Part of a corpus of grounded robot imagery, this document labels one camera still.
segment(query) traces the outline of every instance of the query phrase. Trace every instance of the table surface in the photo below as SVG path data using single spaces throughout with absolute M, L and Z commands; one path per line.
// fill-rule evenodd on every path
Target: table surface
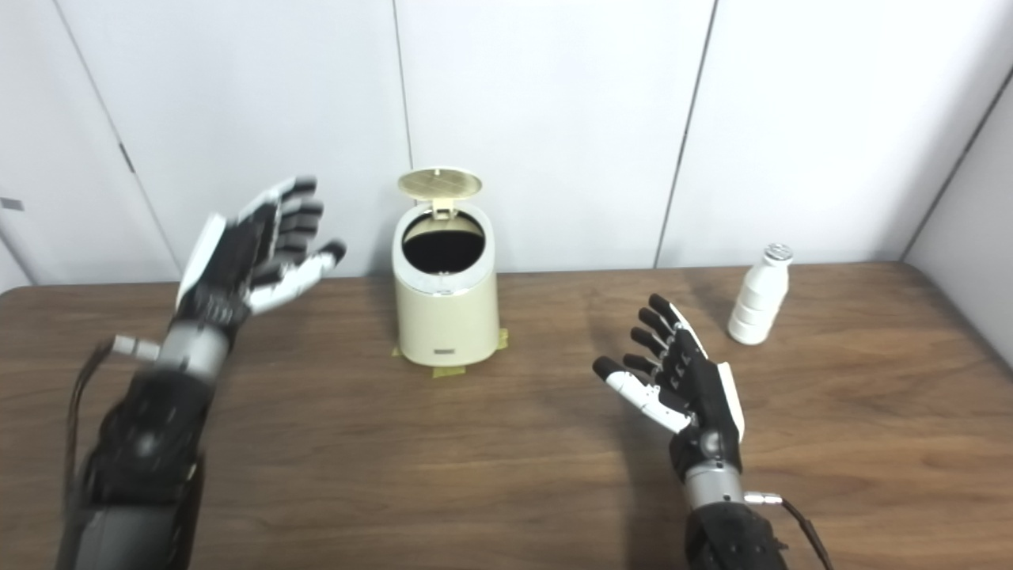
M 462 377 L 391 357 L 384 277 L 328 279 L 247 324 L 206 431 L 191 568 L 684 568 L 668 435 L 591 373 L 647 297 L 732 364 L 747 488 L 813 520 L 839 570 L 1013 567 L 1013 384 L 917 270 L 801 265 L 770 340 L 723 332 L 744 269 L 500 275 L 510 348 Z M 0 299 L 0 568 L 51 568 L 64 418 L 113 333 L 159 339 L 169 283 Z M 82 449 L 136 364 L 82 404 Z M 817 568 L 763 511 L 792 570 Z

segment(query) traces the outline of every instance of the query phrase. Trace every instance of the trash can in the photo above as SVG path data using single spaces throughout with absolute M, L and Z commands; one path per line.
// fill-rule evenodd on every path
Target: trash can
M 398 179 L 418 200 L 394 232 L 394 291 L 401 354 L 424 367 L 485 360 L 499 344 L 495 240 L 488 217 L 464 201 L 482 187 L 457 168 Z

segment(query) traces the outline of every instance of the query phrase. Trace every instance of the cable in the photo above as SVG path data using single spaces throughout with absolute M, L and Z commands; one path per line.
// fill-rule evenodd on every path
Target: cable
M 115 339 L 109 339 L 95 347 L 94 352 L 81 368 L 74 382 L 74 392 L 70 398 L 70 408 L 67 410 L 67 444 L 64 450 L 64 512 L 70 507 L 71 496 L 74 491 L 74 470 L 77 464 L 77 415 L 81 406 L 81 395 L 88 385 L 92 375 L 98 370 L 102 361 L 112 352 Z
M 820 535 L 816 534 L 815 526 L 812 525 L 812 521 L 805 518 L 801 511 L 795 508 L 794 505 L 788 502 L 787 499 L 781 498 L 781 506 L 787 509 L 791 513 L 791 516 L 795 517 L 798 521 L 798 525 L 801 526 L 802 533 L 805 534 L 805 538 L 809 540 L 809 544 L 812 545 L 812 550 L 816 551 L 816 556 L 820 557 L 820 561 L 824 563 L 824 568 L 827 570 L 834 570 L 834 565 L 830 562 L 830 554 L 827 549 L 823 546 L 823 541 L 820 540 Z

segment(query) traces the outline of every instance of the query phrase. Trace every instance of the yellow tape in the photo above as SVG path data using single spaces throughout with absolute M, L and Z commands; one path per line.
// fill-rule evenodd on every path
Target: yellow tape
M 442 379 L 444 377 L 458 377 L 465 373 L 466 371 L 464 367 L 445 367 L 442 369 L 434 369 L 433 378 Z
M 503 350 L 508 347 L 510 347 L 510 331 L 508 331 L 506 329 L 500 329 L 499 344 L 496 345 L 496 350 Z M 401 350 L 397 347 L 394 347 L 394 349 L 390 351 L 390 355 L 392 358 L 403 356 L 401 354 Z M 459 377 L 461 375 L 464 375 L 466 372 L 467 370 L 464 367 L 444 367 L 440 369 L 434 369 L 433 378 L 442 379 L 444 377 Z

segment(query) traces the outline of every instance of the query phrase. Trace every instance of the open lid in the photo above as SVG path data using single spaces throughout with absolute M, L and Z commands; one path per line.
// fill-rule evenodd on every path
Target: open lid
M 455 199 L 478 193 L 482 180 L 466 170 L 435 166 L 404 174 L 397 179 L 397 186 L 415 199 L 433 201 L 433 217 L 443 219 L 454 217 Z

